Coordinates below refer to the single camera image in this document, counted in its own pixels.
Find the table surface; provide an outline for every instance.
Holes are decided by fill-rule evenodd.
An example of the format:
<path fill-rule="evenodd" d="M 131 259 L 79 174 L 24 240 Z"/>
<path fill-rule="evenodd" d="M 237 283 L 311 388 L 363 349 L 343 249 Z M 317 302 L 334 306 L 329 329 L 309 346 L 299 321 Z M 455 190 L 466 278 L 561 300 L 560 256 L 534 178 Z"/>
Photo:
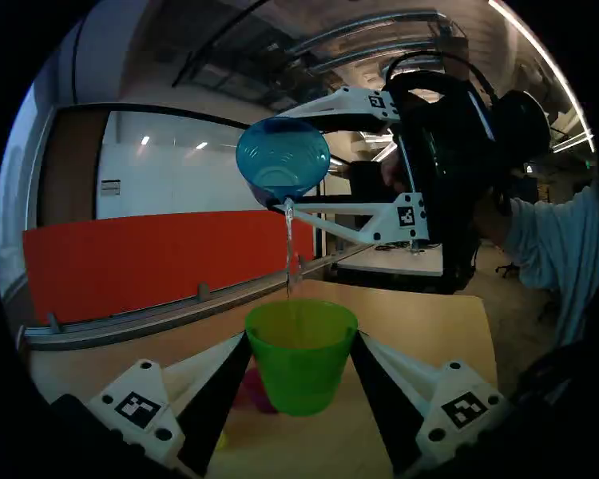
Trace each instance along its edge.
<path fill-rule="evenodd" d="M 294 293 L 324 299 L 355 313 L 359 329 L 433 366 L 462 359 L 497 384 L 493 344 L 482 301 L 305 280 Z M 244 329 L 256 304 L 284 299 L 277 291 L 252 303 L 145 338 L 86 350 L 34 351 L 31 375 L 53 401 L 71 393 L 83 402 L 139 358 L 163 367 L 199 353 Z M 333 403 L 309 418 L 235 408 L 224 426 L 228 444 L 216 451 L 207 477 L 392 477 L 390 460 L 349 359 Z"/>
<path fill-rule="evenodd" d="M 418 254 L 413 254 L 405 248 L 377 251 L 374 247 L 369 247 L 338 261 L 337 266 L 394 275 L 441 276 L 443 273 L 442 245 Z"/>

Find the orange wall panel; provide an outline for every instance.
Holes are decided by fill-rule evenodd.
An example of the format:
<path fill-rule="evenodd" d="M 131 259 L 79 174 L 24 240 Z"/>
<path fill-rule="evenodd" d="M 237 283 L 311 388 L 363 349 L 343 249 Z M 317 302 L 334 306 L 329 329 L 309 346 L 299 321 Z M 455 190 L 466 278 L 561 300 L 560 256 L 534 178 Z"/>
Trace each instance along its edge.
<path fill-rule="evenodd" d="M 294 248 L 313 257 L 313 230 L 293 224 Z M 284 217 L 202 212 L 84 221 L 24 232 L 36 318 L 74 323 L 167 303 L 283 270 Z"/>

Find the white wall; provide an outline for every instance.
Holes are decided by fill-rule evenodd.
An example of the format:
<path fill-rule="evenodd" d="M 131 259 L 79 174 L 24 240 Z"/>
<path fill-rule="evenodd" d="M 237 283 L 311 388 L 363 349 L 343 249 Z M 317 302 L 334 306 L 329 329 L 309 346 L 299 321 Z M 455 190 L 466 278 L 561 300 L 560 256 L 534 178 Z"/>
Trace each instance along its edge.
<path fill-rule="evenodd" d="M 241 133 L 186 117 L 112 113 L 98 170 L 97 218 L 263 210 L 237 168 Z M 142 145 L 144 137 L 149 141 Z M 119 180 L 120 195 L 103 195 L 103 180 Z"/>
<path fill-rule="evenodd" d="M 120 180 L 119 196 L 97 197 L 97 218 L 261 210 L 235 155 L 207 147 L 105 144 L 99 181 Z"/>

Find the fluorescent light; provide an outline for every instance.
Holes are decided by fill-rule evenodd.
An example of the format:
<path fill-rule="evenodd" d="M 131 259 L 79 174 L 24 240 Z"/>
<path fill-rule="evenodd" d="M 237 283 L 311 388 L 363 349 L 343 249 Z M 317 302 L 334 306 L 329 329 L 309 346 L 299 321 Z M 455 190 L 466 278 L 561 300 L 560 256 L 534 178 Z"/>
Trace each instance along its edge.
<path fill-rule="evenodd" d="M 367 143 L 387 143 L 388 141 L 393 141 L 392 135 L 378 135 L 376 137 L 367 136 L 364 137 L 364 141 Z"/>
<path fill-rule="evenodd" d="M 551 70 L 553 70 L 554 76 L 557 78 L 561 87 L 564 89 L 566 96 L 570 100 L 570 103 L 573 104 L 574 111 L 577 112 L 577 116 L 579 117 L 579 121 L 581 122 L 581 126 L 584 128 L 584 132 L 588 133 L 588 136 L 585 138 L 590 144 L 590 151 L 594 152 L 594 144 L 593 144 L 593 136 L 589 134 L 590 129 L 588 128 L 588 123 L 584 117 L 584 110 L 579 105 L 579 101 L 577 101 L 577 97 L 574 96 L 573 90 L 570 88 L 568 81 L 565 79 L 564 74 L 561 72 L 557 64 L 550 57 L 548 52 L 544 50 L 544 47 L 541 46 L 541 43 L 517 20 L 511 12 L 509 12 L 506 8 L 504 8 L 499 3 L 494 0 L 488 0 L 488 5 L 492 6 L 497 12 L 499 12 L 508 22 L 512 23 L 513 26 L 526 37 L 526 40 L 530 42 L 530 44 L 536 49 L 536 51 L 541 55 L 544 61 L 548 64 Z"/>
<path fill-rule="evenodd" d="M 381 160 L 383 160 L 388 155 L 390 155 L 391 153 L 393 153 L 396 148 L 397 148 L 397 144 L 396 143 L 389 144 L 385 149 L 383 149 L 381 152 L 379 152 L 379 154 L 375 158 L 373 158 L 373 161 L 381 161 Z"/>
<path fill-rule="evenodd" d="M 580 144 L 583 143 L 584 141 L 588 140 L 590 137 L 588 138 L 580 138 L 579 140 L 575 141 L 574 143 L 568 143 L 566 146 L 562 146 L 561 144 L 558 144 L 556 147 L 553 146 L 553 153 L 559 153 L 562 152 L 568 148 L 572 148 L 574 145 L 576 144 Z"/>
<path fill-rule="evenodd" d="M 562 152 L 565 149 L 570 148 L 576 144 L 580 144 L 581 141 L 586 141 L 585 132 L 581 132 L 578 135 L 575 135 L 572 138 L 569 138 L 566 141 L 562 141 L 560 144 L 556 144 L 553 146 L 553 153 Z"/>

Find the hand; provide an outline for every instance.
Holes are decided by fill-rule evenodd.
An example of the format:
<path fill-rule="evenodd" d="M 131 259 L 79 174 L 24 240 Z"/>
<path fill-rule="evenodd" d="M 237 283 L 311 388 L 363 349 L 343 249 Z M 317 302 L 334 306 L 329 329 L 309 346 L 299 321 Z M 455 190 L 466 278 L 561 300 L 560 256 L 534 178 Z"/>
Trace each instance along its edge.
<path fill-rule="evenodd" d="M 397 193 L 405 193 L 406 185 L 402 182 L 400 175 L 401 161 L 398 155 L 389 155 L 384 161 L 382 161 L 382 179 L 386 186 L 393 188 Z"/>

